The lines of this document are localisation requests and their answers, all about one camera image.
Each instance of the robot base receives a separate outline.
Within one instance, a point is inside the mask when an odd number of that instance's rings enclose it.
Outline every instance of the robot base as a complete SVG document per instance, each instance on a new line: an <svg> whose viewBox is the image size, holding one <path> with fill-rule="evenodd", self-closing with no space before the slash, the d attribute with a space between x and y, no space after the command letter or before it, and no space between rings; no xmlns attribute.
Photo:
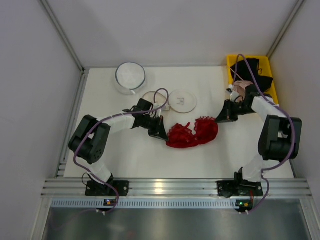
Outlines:
<svg viewBox="0 0 320 240"><path fill-rule="evenodd" d="M119 193L120 197L126 197L129 192L129 181L118 181L112 180L108 182L111 186L113 186ZM85 195L86 196L116 196L115 191L106 185L100 184L94 180L88 181L86 184Z"/></svg>
<svg viewBox="0 0 320 240"><path fill-rule="evenodd" d="M220 197L261 197L264 195L261 182L250 182L243 179L243 168L234 173L234 180L223 180L217 182L218 194Z"/></svg>

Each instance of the transparent plastic lid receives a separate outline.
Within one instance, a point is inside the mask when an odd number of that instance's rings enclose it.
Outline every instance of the transparent plastic lid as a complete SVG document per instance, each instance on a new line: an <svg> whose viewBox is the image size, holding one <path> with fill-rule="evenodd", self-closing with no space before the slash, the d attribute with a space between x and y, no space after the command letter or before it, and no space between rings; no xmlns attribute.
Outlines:
<svg viewBox="0 0 320 240"><path fill-rule="evenodd" d="M186 90L175 90L169 96L170 107L178 113L186 114L197 106L196 96Z"/></svg>

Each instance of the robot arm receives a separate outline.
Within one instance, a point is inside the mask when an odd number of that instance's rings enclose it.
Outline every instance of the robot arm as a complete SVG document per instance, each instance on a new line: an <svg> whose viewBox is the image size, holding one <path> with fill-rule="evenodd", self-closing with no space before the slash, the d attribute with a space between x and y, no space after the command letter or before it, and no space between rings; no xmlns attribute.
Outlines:
<svg viewBox="0 0 320 240"><path fill-rule="evenodd" d="M226 100L223 109L216 118L216 123L228 123L238 120L239 115L257 113L264 125L258 142L258 152L262 157L255 157L248 165L234 173L234 180L218 182L219 196L249 196L250 191L255 196L263 196L261 188L261 172L263 160L282 162L288 155L292 145L292 129L288 118L258 92L255 85L247 86L245 99L241 102ZM296 158L299 151L302 121L291 117L295 130L294 148L290 159Z"/></svg>
<svg viewBox="0 0 320 240"><path fill-rule="evenodd" d="M99 161L104 154L109 135L125 129L142 127L148 129L150 137L164 141L169 140L164 127L164 118L160 115L161 110L158 110L155 116L135 114L135 112L149 111L153 107L151 102L141 98L136 106L123 110L123 116L111 118L101 123L84 142L78 152L78 157L89 164L90 171L100 180L108 182L113 179L113 175L105 163ZM69 149L75 153L89 130L102 119L90 115L84 116L69 142Z"/></svg>

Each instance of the black cloth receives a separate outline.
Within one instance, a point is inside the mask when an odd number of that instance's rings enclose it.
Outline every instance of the black cloth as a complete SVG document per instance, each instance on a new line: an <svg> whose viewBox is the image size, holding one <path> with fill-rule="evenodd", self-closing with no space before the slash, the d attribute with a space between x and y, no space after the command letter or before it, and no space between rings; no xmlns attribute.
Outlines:
<svg viewBox="0 0 320 240"><path fill-rule="evenodd" d="M247 58L247 61L250 65L250 68L253 72L253 75L255 77L256 83L258 84L260 90L264 93L266 92L269 88L271 88L272 81L274 80L272 77L269 76L261 76L259 75L259 59L257 58ZM233 65L232 70L236 70L236 65ZM247 67L247 64L244 60L241 60L238 62L238 67L236 73L246 81L250 81L254 83L254 80L252 79L252 76L249 72L249 69ZM234 72L231 71L232 78L235 77ZM235 82L236 81L241 81L241 79L236 76Z"/></svg>

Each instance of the white wall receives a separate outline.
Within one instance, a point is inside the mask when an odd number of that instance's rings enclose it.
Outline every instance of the white wall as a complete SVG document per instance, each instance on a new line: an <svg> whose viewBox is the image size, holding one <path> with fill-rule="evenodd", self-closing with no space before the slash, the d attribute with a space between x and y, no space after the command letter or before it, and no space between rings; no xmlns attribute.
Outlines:
<svg viewBox="0 0 320 240"><path fill-rule="evenodd" d="M36 0L0 7L0 239L26 239L80 72Z"/></svg>
<svg viewBox="0 0 320 240"><path fill-rule="evenodd" d="M302 119L300 151L294 160L320 210L320 1L308 0L271 58L280 104Z"/></svg>
<svg viewBox="0 0 320 240"><path fill-rule="evenodd" d="M49 0L85 67L266 55L296 0Z"/></svg>

